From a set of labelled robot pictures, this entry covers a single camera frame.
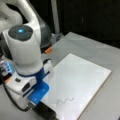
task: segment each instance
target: gray table surface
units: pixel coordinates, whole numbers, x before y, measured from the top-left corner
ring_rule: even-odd
[[[42,55],[42,58],[51,58],[55,66],[69,53],[112,70],[112,74],[79,120],[118,120],[120,116],[120,50],[70,32],[52,47],[49,55]],[[32,110],[23,113],[14,108],[1,86],[0,120],[42,120],[42,118]]]

